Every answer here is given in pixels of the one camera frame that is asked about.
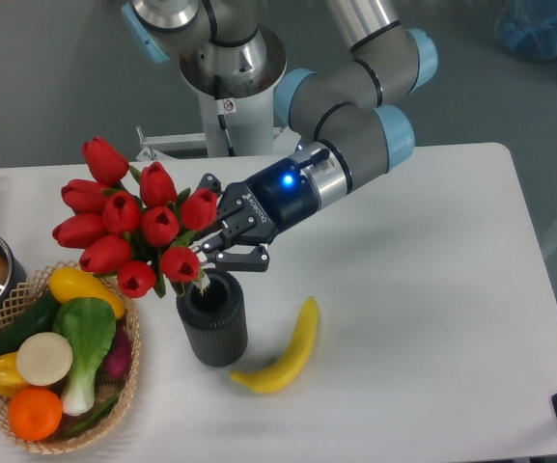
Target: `blue plastic cap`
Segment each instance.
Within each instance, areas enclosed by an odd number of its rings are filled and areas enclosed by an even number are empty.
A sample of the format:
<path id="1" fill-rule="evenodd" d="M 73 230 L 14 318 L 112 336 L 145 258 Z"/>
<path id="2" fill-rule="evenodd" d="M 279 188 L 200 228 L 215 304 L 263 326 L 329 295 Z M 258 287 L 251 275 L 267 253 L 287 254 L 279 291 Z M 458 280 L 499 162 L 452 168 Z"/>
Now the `blue plastic cap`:
<path id="1" fill-rule="evenodd" d="M 387 172 L 389 172 L 413 153 L 415 134 L 409 119 L 396 106 L 379 106 L 375 112 L 385 130 L 389 159 Z"/>
<path id="2" fill-rule="evenodd" d="M 297 87 L 301 84 L 302 80 L 314 74 L 309 69 L 295 69 L 285 75 L 276 86 L 276 93 L 274 94 L 274 110 L 280 120 L 291 127 L 289 121 L 289 110 Z"/>
<path id="3" fill-rule="evenodd" d="M 152 63 L 157 65 L 169 61 L 169 57 L 155 43 L 128 3 L 122 6 L 122 15 L 124 16 L 125 24 L 127 24 L 132 33 L 134 41 L 137 42 Z"/>
<path id="4" fill-rule="evenodd" d="M 415 39 L 417 49 L 420 53 L 420 72 L 411 90 L 413 91 L 432 79 L 439 65 L 439 55 L 436 52 L 434 43 L 426 35 L 426 32 L 420 29 L 408 29 L 407 32 Z"/>

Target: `black vase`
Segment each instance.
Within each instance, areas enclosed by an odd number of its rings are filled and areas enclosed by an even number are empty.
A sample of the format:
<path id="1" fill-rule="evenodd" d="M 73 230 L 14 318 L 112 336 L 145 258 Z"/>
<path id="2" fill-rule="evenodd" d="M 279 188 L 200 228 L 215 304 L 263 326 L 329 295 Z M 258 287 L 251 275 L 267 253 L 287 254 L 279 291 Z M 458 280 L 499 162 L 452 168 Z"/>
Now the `black vase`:
<path id="1" fill-rule="evenodd" d="M 207 269 L 204 294 L 192 283 L 177 298 L 178 313 L 197 358 L 212 367 L 236 361 L 248 345 L 243 290 L 227 272 Z"/>

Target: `blue plastic bag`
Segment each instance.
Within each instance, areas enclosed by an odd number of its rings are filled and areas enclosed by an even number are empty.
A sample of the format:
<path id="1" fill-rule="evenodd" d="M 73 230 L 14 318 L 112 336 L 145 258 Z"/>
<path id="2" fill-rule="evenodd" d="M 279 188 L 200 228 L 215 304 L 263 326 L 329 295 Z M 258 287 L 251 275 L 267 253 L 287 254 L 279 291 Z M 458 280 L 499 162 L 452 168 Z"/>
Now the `blue plastic bag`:
<path id="1" fill-rule="evenodd" d="M 508 0 L 495 35 L 521 59 L 557 59 L 557 0 Z"/>

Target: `gray floor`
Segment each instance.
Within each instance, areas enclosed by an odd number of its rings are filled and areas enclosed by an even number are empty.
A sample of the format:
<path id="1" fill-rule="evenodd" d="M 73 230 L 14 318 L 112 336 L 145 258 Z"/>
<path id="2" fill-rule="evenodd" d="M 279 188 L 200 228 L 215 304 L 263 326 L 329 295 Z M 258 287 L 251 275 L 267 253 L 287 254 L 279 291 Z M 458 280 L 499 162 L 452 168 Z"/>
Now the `gray floor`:
<path id="1" fill-rule="evenodd" d="M 146 135 L 202 131 L 177 65 L 145 60 L 122 23 L 122 3 L 0 0 L 0 167 L 81 163 L 81 143 L 97 134 L 132 159 L 137 124 Z M 324 1 L 263 4 L 289 69 L 324 73 L 348 60 Z M 417 144 L 506 145 L 542 237 L 557 216 L 557 63 L 504 53 L 493 35 L 501 1 L 395 5 L 405 26 L 429 33 L 440 56 L 433 81 L 398 103 Z M 547 268 L 557 297 L 557 252 Z"/>

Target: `yellow bell pepper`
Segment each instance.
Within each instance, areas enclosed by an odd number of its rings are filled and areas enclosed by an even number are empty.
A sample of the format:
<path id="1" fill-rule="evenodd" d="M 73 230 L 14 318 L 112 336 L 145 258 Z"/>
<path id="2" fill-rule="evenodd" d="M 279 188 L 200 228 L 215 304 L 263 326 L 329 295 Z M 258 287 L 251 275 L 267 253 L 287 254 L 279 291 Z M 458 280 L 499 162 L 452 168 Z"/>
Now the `yellow bell pepper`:
<path id="1" fill-rule="evenodd" d="M 16 354 L 0 355 L 0 395 L 4 397 L 13 397 L 30 386 L 16 369 Z"/>
<path id="2" fill-rule="evenodd" d="M 62 267 L 55 270 L 48 280 L 48 287 L 55 299 L 65 304 L 77 297 L 96 297 L 108 302 L 115 318 L 125 315 L 124 302 L 104 285 L 100 279 L 80 268 Z"/>

